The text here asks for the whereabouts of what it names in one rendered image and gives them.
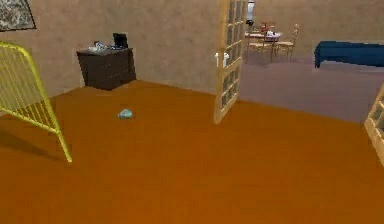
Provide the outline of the pale wooden dining chair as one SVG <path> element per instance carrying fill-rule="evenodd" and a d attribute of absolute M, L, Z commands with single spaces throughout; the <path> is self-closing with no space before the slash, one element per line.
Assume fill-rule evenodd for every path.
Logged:
<path fill-rule="evenodd" d="M 264 58 L 264 53 L 272 49 L 272 44 L 266 41 L 268 29 L 261 26 L 258 30 L 249 30 L 247 35 L 247 55 L 251 52 L 261 54 Z"/>
<path fill-rule="evenodd" d="M 276 43 L 275 55 L 278 55 L 279 51 L 282 50 L 286 53 L 286 58 L 288 61 L 291 61 L 293 50 L 296 45 L 297 36 L 299 34 L 300 25 L 295 24 L 292 30 L 292 33 L 288 41 L 278 41 Z"/>

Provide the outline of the pale blue-white clutter item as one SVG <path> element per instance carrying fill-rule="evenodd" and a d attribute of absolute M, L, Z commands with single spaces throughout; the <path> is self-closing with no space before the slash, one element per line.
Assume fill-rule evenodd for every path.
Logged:
<path fill-rule="evenodd" d="M 112 49 L 112 47 L 110 45 L 104 45 L 100 41 L 95 41 L 94 45 L 90 46 L 88 48 L 88 50 L 91 51 L 91 52 L 103 52 L 103 51 L 111 50 L 111 49 Z"/>

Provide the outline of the framed grey wall picture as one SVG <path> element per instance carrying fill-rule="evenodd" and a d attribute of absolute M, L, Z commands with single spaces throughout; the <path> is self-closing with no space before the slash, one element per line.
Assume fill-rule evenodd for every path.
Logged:
<path fill-rule="evenodd" d="M 28 0 L 0 0 L 0 32 L 35 28 Z"/>

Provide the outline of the dark brown chest of drawers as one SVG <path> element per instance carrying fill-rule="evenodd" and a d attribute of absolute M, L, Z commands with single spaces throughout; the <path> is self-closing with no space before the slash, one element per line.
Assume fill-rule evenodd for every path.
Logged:
<path fill-rule="evenodd" d="M 77 51 L 77 57 L 88 87 L 111 91 L 136 79 L 132 48 L 106 50 L 100 54 L 83 50 Z"/>

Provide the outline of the dining table with pale cloth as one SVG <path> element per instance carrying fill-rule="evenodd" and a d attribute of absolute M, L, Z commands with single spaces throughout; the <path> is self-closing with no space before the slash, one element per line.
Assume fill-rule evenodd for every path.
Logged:
<path fill-rule="evenodd" d="M 277 42 L 281 37 L 281 33 L 272 31 L 263 32 L 246 32 L 246 54 L 257 52 L 264 55 L 269 53 L 269 59 L 273 60 L 274 50 Z"/>

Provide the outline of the pale wooden glazed room door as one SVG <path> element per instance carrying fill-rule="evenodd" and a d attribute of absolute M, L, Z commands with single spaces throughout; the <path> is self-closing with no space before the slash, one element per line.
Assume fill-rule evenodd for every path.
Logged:
<path fill-rule="evenodd" d="M 384 167 L 384 83 L 367 115 L 364 127 L 376 155 Z"/>
<path fill-rule="evenodd" d="M 220 36 L 214 122 L 219 124 L 238 99 L 248 0 L 220 0 Z"/>

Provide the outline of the yellow metal bed headboard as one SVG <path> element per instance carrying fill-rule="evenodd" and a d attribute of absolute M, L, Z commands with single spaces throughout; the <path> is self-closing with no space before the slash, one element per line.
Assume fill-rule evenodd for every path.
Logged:
<path fill-rule="evenodd" d="M 72 162 L 31 54 L 20 45 L 4 41 L 0 41 L 0 111 L 55 134 L 67 162 Z"/>

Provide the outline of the blue sofa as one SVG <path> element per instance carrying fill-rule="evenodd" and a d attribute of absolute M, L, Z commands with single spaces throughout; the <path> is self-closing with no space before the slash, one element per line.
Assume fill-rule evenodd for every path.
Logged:
<path fill-rule="evenodd" d="M 314 50 L 314 65 L 323 61 L 384 67 L 384 45 L 345 41 L 320 41 Z"/>

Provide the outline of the black laptop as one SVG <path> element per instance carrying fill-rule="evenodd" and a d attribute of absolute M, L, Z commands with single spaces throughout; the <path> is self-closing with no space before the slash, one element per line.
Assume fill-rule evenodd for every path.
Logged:
<path fill-rule="evenodd" d="M 116 48 L 126 49 L 128 47 L 127 35 L 124 33 L 114 33 L 114 46 Z"/>

